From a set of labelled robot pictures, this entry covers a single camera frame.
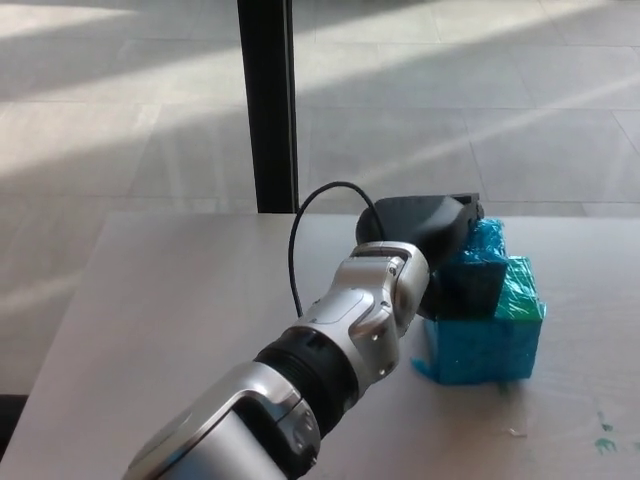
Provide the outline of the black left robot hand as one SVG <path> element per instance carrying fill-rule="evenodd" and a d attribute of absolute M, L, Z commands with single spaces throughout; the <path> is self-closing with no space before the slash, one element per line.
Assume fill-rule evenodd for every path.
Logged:
<path fill-rule="evenodd" d="M 419 315 L 486 317 L 495 310 L 491 285 L 484 282 L 478 267 L 453 264 L 484 217 L 477 193 L 388 197 L 361 213 L 355 237 L 359 245 L 395 241 L 420 250 L 430 275 Z"/>

